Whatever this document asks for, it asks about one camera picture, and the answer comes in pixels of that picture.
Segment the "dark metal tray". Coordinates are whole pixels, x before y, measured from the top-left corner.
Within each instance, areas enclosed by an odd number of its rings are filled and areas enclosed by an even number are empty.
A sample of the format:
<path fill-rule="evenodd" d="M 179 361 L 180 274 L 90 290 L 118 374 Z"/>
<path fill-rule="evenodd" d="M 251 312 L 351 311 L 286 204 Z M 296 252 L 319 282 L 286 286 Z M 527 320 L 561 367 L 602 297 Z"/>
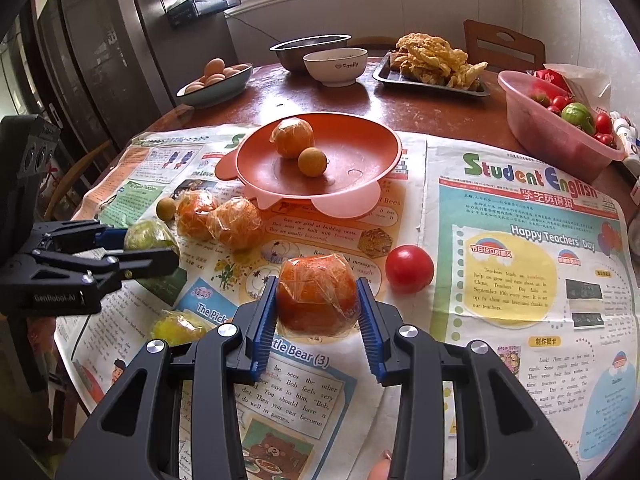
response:
<path fill-rule="evenodd" d="M 477 90 L 463 90 L 443 86 L 442 84 L 424 84 L 424 82 L 414 81 L 402 76 L 400 73 L 394 72 L 390 66 L 390 57 L 392 52 L 386 52 L 382 60 L 378 63 L 372 73 L 372 77 L 382 84 L 390 84 L 391 86 L 414 87 L 428 90 L 437 90 L 448 93 L 464 94 L 465 96 L 474 96 L 474 98 L 488 98 L 490 91 L 483 81 L 480 81 Z"/>

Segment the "dark refrigerator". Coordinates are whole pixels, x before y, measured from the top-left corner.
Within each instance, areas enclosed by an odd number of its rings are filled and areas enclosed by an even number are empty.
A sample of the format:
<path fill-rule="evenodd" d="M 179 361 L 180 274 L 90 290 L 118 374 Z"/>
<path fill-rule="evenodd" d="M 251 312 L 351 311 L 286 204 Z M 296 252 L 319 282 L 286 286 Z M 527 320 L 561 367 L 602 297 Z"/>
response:
<path fill-rule="evenodd" d="M 86 148 L 116 151 L 174 106 L 148 19 L 157 0 L 32 0 L 58 104 Z"/>

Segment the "large orange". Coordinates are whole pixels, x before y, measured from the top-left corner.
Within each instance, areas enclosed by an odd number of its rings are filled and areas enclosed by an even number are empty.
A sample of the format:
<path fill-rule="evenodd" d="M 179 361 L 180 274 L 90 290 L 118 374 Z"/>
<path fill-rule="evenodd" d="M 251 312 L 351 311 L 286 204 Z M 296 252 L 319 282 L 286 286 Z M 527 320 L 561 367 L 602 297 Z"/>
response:
<path fill-rule="evenodd" d="M 276 299 L 280 324 L 296 336 L 341 336 L 360 313 L 354 272 L 339 254 L 286 260 Z"/>

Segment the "green citrus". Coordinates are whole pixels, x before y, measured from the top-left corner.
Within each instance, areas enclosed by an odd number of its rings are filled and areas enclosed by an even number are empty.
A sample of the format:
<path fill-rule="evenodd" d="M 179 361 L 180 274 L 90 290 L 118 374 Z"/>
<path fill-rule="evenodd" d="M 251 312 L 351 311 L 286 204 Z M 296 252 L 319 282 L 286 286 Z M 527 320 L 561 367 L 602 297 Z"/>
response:
<path fill-rule="evenodd" d="M 124 249 L 127 252 L 156 248 L 170 248 L 180 255 L 175 237 L 162 220 L 141 220 L 128 228 L 124 238 Z"/>

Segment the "green tomato in basin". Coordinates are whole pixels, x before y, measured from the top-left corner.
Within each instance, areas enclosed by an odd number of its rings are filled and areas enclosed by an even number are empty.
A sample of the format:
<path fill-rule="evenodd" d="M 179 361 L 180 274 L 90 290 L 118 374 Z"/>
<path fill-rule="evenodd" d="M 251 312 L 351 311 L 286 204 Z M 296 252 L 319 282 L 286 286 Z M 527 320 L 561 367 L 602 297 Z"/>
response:
<path fill-rule="evenodd" d="M 568 103 L 567 106 L 563 107 L 561 117 L 566 122 L 587 133 L 588 136 L 594 136 L 596 133 L 596 126 L 590 110 L 582 103 Z"/>

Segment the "small brown longan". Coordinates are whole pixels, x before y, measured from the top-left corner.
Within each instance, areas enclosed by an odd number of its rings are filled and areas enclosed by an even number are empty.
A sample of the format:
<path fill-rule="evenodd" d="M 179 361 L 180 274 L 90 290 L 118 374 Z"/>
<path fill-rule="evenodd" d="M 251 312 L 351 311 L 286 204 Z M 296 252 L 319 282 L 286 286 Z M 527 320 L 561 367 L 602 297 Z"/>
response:
<path fill-rule="evenodd" d="M 318 178 L 326 171 L 328 159 L 320 148 L 305 148 L 298 156 L 297 166 L 304 176 Z"/>

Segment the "orange pink fruit plate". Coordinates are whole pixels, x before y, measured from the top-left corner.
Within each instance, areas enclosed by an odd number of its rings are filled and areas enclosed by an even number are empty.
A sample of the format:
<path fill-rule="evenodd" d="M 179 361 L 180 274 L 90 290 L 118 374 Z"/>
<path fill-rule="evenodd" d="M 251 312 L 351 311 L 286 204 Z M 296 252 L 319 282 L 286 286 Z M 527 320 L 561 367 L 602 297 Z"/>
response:
<path fill-rule="evenodd" d="M 282 200 L 306 200 L 326 216 L 350 219 L 376 207 L 381 180 L 401 153 L 397 133 L 377 122 L 306 113 L 259 127 L 224 155 L 215 176 L 240 180 L 260 209 Z"/>

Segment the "yellow-green citrus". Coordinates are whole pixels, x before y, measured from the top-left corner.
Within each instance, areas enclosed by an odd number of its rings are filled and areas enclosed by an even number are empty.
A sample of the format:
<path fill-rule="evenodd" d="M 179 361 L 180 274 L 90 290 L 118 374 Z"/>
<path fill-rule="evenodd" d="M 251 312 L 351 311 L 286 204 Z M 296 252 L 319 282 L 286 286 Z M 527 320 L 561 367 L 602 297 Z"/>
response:
<path fill-rule="evenodd" d="M 213 328 L 212 323 L 192 311 L 163 310 L 152 327 L 150 338 L 164 340 L 175 347 L 200 340 Z"/>

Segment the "peeled orange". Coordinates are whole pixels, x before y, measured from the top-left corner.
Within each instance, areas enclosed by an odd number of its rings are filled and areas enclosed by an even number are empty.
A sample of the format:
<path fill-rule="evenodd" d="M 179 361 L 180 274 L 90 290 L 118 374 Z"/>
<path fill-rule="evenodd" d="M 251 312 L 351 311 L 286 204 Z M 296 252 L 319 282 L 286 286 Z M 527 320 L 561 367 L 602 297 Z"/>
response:
<path fill-rule="evenodd" d="M 314 129 L 305 119 L 286 118 L 274 127 L 269 141 L 282 158 L 298 159 L 303 150 L 314 147 Z"/>

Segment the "fried dough pile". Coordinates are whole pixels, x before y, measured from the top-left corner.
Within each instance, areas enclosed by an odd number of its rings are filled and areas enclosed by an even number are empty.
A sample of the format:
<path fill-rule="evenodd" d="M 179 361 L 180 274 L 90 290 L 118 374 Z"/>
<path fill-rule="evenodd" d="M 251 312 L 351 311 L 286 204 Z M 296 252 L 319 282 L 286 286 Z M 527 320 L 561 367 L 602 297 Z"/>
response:
<path fill-rule="evenodd" d="M 477 91 L 480 75 L 488 67 L 483 61 L 470 63 L 468 54 L 450 46 L 442 37 L 425 32 L 402 36 L 390 52 L 390 69 L 422 84 Z"/>

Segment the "white medicine bottle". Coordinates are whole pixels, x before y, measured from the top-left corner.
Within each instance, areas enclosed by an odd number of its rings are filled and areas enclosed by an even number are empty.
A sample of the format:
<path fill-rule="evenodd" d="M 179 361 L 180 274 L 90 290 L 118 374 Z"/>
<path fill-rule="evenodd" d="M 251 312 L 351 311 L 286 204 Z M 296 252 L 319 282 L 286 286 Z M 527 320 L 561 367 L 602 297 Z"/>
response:
<path fill-rule="evenodd" d="M 614 133 L 625 153 L 623 165 L 633 177 L 638 178 L 640 176 L 639 131 L 627 116 L 619 112 L 612 112 L 611 118 Z"/>

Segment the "Student English newspaper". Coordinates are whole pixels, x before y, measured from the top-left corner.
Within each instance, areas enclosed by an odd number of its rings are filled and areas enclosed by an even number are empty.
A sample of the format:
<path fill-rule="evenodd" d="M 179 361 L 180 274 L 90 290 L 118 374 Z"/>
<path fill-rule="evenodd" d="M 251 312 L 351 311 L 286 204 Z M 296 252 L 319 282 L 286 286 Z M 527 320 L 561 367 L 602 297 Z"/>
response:
<path fill-rule="evenodd" d="M 639 289 L 620 205 L 537 159 L 404 133 L 398 240 L 434 276 L 380 298 L 434 338 L 487 341 L 550 419 L 583 477 L 639 402 Z"/>

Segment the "red tomato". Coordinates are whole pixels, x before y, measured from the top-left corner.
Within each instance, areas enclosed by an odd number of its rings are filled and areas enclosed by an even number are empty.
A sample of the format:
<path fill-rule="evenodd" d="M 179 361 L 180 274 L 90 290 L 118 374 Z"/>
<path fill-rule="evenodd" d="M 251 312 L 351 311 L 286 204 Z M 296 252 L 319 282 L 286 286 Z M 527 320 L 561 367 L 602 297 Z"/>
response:
<path fill-rule="evenodd" d="M 430 255 L 416 245 L 401 245 L 386 257 L 385 274 L 390 288 L 415 294 L 433 281 L 435 266 Z"/>

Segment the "white ceramic bowl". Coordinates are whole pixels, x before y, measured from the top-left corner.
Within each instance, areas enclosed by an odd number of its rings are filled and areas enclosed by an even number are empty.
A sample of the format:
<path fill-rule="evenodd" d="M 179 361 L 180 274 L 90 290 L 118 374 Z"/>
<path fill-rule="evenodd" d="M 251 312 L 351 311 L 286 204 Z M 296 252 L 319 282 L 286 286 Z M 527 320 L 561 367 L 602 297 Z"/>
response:
<path fill-rule="evenodd" d="M 369 52 L 363 48 L 337 48 L 311 52 L 303 57 L 309 75 L 326 87 L 347 87 L 367 67 Z"/>

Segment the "steel mixing bowl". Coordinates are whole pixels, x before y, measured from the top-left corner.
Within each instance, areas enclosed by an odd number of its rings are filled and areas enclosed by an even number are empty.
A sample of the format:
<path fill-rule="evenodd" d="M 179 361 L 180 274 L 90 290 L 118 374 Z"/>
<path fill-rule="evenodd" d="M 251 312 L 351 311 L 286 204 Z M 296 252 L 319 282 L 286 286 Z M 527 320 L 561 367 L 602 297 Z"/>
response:
<path fill-rule="evenodd" d="M 290 73 L 306 73 L 304 56 L 318 51 L 344 48 L 352 36 L 347 34 L 318 35 L 280 42 L 270 48 L 283 68 Z"/>

